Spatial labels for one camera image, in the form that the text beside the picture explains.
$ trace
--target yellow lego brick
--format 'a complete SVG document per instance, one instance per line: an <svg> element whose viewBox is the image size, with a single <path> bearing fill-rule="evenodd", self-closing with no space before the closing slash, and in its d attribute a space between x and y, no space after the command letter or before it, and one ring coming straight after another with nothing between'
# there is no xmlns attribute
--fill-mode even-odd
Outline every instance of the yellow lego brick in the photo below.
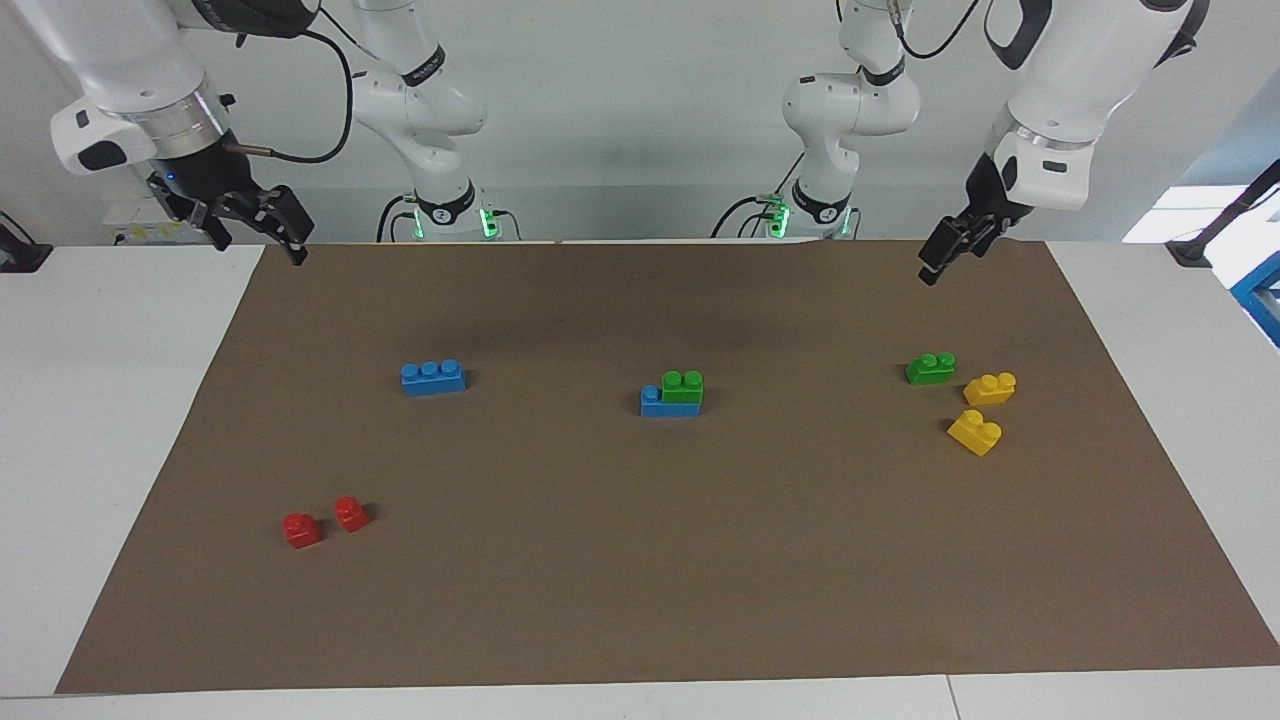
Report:
<svg viewBox="0 0 1280 720"><path fill-rule="evenodd" d="M984 421L982 413L965 410L951 424L951 428L947 429L947 434L960 441L960 445L968 447L974 455L982 457L991 452L992 447L996 447L1004 430L996 423Z"/></svg>
<svg viewBox="0 0 1280 720"><path fill-rule="evenodd" d="M964 398L973 407L983 405L1004 405L1018 389L1018 378L1012 373L983 375L964 386Z"/></svg>

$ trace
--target green block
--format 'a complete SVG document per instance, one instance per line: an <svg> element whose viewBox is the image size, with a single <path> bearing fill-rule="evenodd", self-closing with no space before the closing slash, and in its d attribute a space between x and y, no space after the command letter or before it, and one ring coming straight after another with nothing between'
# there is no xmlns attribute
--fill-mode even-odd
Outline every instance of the green block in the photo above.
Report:
<svg viewBox="0 0 1280 720"><path fill-rule="evenodd" d="M914 386L933 386L956 374L956 356L950 352L925 352L906 366L906 380Z"/></svg>
<svg viewBox="0 0 1280 720"><path fill-rule="evenodd" d="M703 374L698 370L689 370L681 375L677 370L667 370L662 374L662 401L701 402Z"/></svg>

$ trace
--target white tabletop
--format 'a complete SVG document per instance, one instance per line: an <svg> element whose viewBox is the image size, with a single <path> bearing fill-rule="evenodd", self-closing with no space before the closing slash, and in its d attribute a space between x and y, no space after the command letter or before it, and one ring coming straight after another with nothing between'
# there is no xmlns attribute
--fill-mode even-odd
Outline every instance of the white tabletop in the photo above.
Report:
<svg viewBox="0 0 1280 720"><path fill-rule="evenodd" d="M1052 251L1268 626L1280 355L1160 246ZM0 717L1275 717L1280 669L525 688L52 693L261 247L59 249L0 277Z"/></svg>

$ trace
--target blue plastic object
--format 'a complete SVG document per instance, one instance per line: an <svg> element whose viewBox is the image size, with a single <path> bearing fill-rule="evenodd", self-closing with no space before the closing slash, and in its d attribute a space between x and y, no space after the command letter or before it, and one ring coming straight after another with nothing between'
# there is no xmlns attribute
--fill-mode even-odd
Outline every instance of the blue plastic object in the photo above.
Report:
<svg viewBox="0 0 1280 720"><path fill-rule="evenodd" d="M701 411L701 402L663 402L658 386L644 386L640 391L641 418L696 418Z"/></svg>
<svg viewBox="0 0 1280 720"><path fill-rule="evenodd" d="M1253 316L1253 322L1267 333L1271 342L1280 347L1280 301L1277 301L1276 283L1280 283L1280 252L1267 258L1244 279L1235 283L1231 295L1244 310Z"/></svg>
<svg viewBox="0 0 1280 720"><path fill-rule="evenodd" d="M467 389L467 379L462 374L462 365L457 360L449 359L439 364L429 360L422 363L422 365L407 363L401 368L401 387L404 388L404 395L420 397L444 392L462 392Z"/></svg>

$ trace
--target red block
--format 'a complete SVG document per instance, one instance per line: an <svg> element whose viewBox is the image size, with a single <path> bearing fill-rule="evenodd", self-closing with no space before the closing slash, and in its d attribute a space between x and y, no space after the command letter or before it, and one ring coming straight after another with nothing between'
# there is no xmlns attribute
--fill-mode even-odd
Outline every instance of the red block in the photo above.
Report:
<svg viewBox="0 0 1280 720"><path fill-rule="evenodd" d="M339 497L333 503L333 514L338 518L338 524L348 533L353 533L369 524L369 515L360 506L360 501L352 496Z"/></svg>
<svg viewBox="0 0 1280 720"><path fill-rule="evenodd" d="M282 527L284 528L284 539L298 550L320 542L320 525L311 515L293 512L284 518Z"/></svg>

